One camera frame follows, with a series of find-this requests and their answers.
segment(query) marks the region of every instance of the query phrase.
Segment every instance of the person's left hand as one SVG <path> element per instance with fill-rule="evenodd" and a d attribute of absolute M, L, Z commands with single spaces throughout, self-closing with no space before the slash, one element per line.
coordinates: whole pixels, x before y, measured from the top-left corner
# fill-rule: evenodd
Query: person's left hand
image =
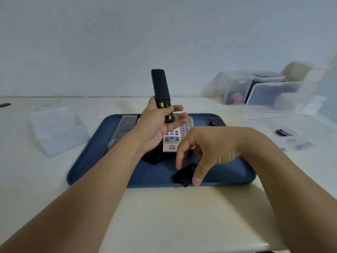
<path fill-rule="evenodd" d="M 154 97 L 150 98 L 148 106 L 141 113 L 141 117 L 133 129 L 142 140 L 145 140 L 144 153 L 154 149 L 167 132 L 187 123 L 188 113 L 174 115 L 174 122 L 164 123 L 165 116 L 172 112 L 183 111 L 183 109 L 182 105 L 158 109 Z"/>

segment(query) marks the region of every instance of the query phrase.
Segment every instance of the hand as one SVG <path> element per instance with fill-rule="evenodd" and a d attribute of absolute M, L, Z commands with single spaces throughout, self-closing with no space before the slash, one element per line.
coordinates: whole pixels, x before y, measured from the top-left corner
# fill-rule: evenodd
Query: hand
<path fill-rule="evenodd" d="M 193 175 L 192 183 L 199 186 L 215 164 L 227 163 L 239 157 L 249 137 L 246 127 L 193 127 L 177 148 L 176 167 L 186 166 L 188 150 L 193 146 L 200 160 Z"/>
<path fill-rule="evenodd" d="M 174 115 L 174 122 L 164 123 L 165 116 L 172 112 L 183 111 L 183 109 L 184 107 L 181 105 L 158 109 L 154 97 L 150 98 L 148 106 L 141 113 L 141 117 L 134 128 L 139 135 L 144 136 L 144 153 L 154 149 L 167 132 L 187 123 L 188 113 Z"/>

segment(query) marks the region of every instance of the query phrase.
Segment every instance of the plastic-wrapped remote control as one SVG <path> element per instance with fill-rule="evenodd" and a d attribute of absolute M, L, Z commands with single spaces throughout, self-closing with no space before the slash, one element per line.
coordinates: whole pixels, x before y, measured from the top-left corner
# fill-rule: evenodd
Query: plastic-wrapped remote control
<path fill-rule="evenodd" d="M 187 123 L 183 124 L 180 126 L 180 135 L 181 135 L 181 140 L 183 140 L 186 135 L 188 134 L 189 130 L 193 127 L 193 118 L 191 116 L 188 116 L 188 121 Z"/>
<path fill-rule="evenodd" d="M 166 133 L 163 142 L 163 153 L 176 152 L 180 142 L 181 137 L 179 128 Z"/>
<path fill-rule="evenodd" d="M 108 151 L 112 149 L 121 139 L 124 137 L 126 133 L 133 129 L 136 125 L 138 115 L 123 115 L 119 124 L 112 136 L 109 144 L 108 144 Z"/>

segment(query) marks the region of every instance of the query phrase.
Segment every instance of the person's right hand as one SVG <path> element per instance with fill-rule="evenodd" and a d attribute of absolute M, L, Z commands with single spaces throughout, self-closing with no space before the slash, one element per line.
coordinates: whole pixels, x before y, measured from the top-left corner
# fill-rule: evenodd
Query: person's right hand
<path fill-rule="evenodd" d="M 200 160 L 192 183 L 200 185 L 203 178 L 215 164 L 227 163 L 239 157 L 253 129 L 247 127 L 193 127 L 177 148 L 176 168 L 186 165 L 188 150 L 193 146 Z"/>

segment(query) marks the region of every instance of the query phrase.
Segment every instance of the wall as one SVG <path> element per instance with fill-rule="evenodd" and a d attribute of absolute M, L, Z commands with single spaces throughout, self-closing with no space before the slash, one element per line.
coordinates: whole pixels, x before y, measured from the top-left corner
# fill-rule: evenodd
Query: wall
<path fill-rule="evenodd" d="M 222 70 L 329 63 L 337 0 L 0 0 L 0 95 L 198 96 Z"/>
<path fill-rule="evenodd" d="M 327 97 L 319 112 L 337 123 L 337 55 L 320 82 L 318 94 Z"/>

